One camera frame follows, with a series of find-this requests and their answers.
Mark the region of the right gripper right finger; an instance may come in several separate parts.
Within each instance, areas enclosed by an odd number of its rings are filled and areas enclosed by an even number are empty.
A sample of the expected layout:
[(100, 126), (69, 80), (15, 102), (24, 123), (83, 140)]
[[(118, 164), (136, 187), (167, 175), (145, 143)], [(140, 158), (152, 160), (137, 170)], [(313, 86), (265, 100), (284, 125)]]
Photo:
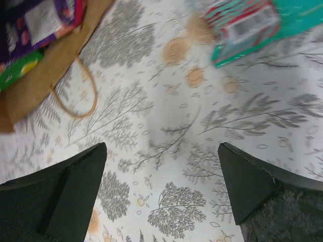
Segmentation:
[(244, 241), (322, 241), (322, 182), (218, 148), (236, 225)]

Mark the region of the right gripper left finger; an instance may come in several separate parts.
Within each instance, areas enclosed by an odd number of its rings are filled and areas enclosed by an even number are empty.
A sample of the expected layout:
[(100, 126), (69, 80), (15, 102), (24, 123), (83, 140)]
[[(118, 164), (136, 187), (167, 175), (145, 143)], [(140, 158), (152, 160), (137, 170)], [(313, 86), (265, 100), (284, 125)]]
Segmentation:
[(1, 241), (84, 241), (106, 158), (98, 143), (1, 184)]

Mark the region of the red brown paper bag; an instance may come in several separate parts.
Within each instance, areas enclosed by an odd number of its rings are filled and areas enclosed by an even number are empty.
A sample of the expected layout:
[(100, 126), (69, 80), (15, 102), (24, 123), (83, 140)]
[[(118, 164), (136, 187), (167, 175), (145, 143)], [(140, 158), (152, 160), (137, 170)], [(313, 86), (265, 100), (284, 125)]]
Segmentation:
[(43, 59), (12, 86), (1, 92), (1, 133), (14, 132), (14, 125), (43, 100), (67, 72), (114, 1), (87, 1), (81, 27), (54, 41)]

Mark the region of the teal snack packet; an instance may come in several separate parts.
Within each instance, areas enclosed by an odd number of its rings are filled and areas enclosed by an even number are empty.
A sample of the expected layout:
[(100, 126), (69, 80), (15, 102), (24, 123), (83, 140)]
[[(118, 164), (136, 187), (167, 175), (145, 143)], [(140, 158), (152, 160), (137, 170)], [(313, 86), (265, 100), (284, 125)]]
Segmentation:
[(322, 23), (322, 1), (190, 1), (218, 37), (211, 60), (234, 62), (283, 38)]

